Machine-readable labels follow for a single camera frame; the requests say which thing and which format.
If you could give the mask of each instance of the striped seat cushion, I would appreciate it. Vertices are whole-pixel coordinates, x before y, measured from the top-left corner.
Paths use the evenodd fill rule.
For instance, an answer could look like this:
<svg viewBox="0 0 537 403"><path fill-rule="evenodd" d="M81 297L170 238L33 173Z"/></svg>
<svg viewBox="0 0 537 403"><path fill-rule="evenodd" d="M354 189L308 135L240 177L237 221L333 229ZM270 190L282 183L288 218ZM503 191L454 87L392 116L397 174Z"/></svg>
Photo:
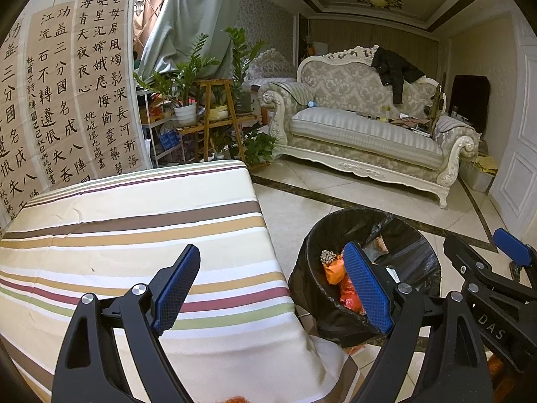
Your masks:
<svg viewBox="0 0 537 403"><path fill-rule="evenodd" d="M431 170L439 168L443 159L442 150L432 139L348 110L304 109L291 119L291 133L382 154Z"/></svg>

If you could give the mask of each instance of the beige wall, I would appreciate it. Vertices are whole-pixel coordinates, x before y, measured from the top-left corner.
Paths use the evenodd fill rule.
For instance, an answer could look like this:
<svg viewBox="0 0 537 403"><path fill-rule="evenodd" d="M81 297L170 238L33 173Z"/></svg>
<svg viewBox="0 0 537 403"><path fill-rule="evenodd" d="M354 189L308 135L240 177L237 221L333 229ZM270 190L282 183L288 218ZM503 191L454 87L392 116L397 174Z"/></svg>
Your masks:
<svg viewBox="0 0 537 403"><path fill-rule="evenodd" d="M437 77L438 42L414 33L355 21L311 19L310 36L312 41L327 43L329 53L377 44L399 53L428 77Z"/></svg>
<svg viewBox="0 0 537 403"><path fill-rule="evenodd" d="M475 26L452 38L446 87L448 97L457 74L487 76L490 82L484 139L490 155L499 165L511 131L517 90L517 47L510 15Z"/></svg>

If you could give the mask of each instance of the striped tablecloth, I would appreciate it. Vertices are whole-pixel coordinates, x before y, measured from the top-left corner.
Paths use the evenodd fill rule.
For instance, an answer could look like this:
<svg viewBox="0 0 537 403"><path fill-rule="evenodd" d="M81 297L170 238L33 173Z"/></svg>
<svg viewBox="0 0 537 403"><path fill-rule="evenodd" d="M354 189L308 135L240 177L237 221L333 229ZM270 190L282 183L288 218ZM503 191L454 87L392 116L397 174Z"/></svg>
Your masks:
<svg viewBox="0 0 537 403"><path fill-rule="evenodd" d="M248 170L236 161L136 172L31 200L0 240L0 335L23 377L50 401L56 359L82 294L122 295L200 249L201 269L160 339L200 403L343 402L362 378L354 361L308 336ZM123 330L134 395L149 401Z"/></svg>

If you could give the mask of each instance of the orange plastic bag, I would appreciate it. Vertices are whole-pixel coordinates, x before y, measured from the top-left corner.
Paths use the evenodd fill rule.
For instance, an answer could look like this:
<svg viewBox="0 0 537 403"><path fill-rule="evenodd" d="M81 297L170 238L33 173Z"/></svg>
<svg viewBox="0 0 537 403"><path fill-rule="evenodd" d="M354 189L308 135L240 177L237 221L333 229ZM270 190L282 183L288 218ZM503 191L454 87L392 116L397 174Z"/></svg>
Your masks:
<svg viewBox="0 0 537 403"><path fill-rule="evenodd" d="M339 301L345 305L346 308L355 311L356 313L362 312L363 306L360 301L354 285L351 282L351 278L348 274L345 274L343 280L339 283Z"/></svg>
<svg viewBox="0 0 537 403"><path fill-rule="evenodd" d="M338 256L330 265L323 264L324 274L327 276L330 285L337 285L345 277L345 266L343 259Z"/></svg>

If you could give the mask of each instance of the metal bolt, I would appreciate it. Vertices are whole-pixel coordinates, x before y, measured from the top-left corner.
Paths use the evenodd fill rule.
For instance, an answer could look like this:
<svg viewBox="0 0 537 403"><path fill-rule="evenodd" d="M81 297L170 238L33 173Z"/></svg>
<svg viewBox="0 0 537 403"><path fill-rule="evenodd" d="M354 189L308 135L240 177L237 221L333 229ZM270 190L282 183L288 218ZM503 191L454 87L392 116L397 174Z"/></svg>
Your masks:
<svg viewBox="0 0 537 403"><path fill-rule="evenodd" d="M399 283L397 289L401 294L410 294L412 292L412 287L408 283Z"/></svg>
<svg viewBox="0 0 537 403"><path fill-rule="evenodd" d="M146 292L147 286L144 284L134 285L133 286L133 294L135 296L141 296L144 292Z"/></svg>
<svg viewBox="0 0 537 403"><path fill-rule="evenodd" d="M93 294L84 294L82 296L82 303L84 303L85 305L91 303L93 301Z"/></svg>
<svg viewBox="0 0 537 403"><path fill-rule="evenodd" d="M454 290L450 296L454 301L462 301L462 294L456 290Z"/></svg>

